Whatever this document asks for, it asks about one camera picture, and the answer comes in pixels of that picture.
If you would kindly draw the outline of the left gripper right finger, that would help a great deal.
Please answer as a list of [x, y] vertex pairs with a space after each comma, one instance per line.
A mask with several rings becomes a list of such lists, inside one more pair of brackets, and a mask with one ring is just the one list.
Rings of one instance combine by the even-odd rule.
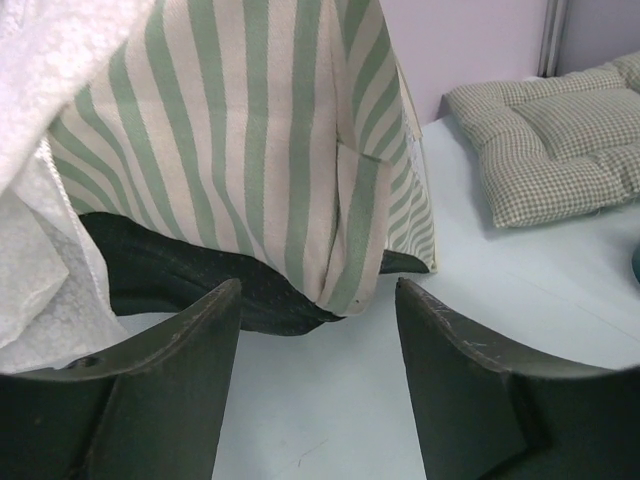
[[401, 279], [395, 310], [430, 479], [635, 479], [639, 371], [520, 344]]

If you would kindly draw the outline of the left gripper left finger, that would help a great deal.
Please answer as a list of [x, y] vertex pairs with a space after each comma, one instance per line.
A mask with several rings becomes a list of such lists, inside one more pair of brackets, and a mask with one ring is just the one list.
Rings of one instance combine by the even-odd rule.
[[228, 280], [61, 369], [1, 379], [5, 479], [208, 479], [240, 330]]

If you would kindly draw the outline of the green checked cushion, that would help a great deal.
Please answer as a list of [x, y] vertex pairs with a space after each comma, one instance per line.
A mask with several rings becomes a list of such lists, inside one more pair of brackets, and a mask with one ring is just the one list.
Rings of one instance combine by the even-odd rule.
[[639, 196], [639, 56], [446, 95], [475, 149], [493, 224], [530, 227]]

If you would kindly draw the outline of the striped green white pet tent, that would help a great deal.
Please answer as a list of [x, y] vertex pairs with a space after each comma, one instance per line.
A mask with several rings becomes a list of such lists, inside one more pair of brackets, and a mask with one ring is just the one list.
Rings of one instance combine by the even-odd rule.
[[415, 113], [376, 1], [5, 1], [1, 368], [243, 282], [248, 330], [431, 273]]

